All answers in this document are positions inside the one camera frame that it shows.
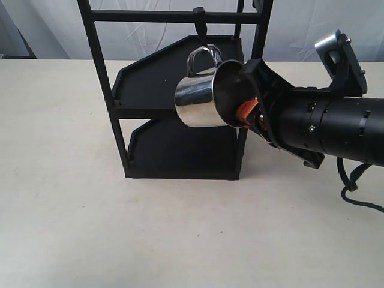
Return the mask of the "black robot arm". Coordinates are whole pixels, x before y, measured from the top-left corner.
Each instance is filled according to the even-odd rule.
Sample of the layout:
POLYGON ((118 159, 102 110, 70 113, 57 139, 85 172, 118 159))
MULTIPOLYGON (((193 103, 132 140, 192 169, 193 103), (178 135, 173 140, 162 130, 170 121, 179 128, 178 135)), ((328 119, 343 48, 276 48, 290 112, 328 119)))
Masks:
POLYGON ((262 59, 240 70, 257 105, 250 130, 270 146, 318 169, 326 155, 383 165, 383 99, 351 97, 345 89, 294 87, 262 59))

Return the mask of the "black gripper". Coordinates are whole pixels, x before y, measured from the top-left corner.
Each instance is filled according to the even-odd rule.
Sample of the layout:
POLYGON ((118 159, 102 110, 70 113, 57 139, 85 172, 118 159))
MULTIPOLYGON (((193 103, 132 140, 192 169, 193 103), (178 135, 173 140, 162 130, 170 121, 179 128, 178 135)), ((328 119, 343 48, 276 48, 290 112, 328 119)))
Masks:
POLYGON ((293 87, 261 58, 249 60, 239 75, 256 87, 258 101, 242 103, 236 117, 248 129, 264 129, 265 123, 274 146, 300 158, 305 166, 318 169, 325 158, 320 141, 325 90, 293 87))

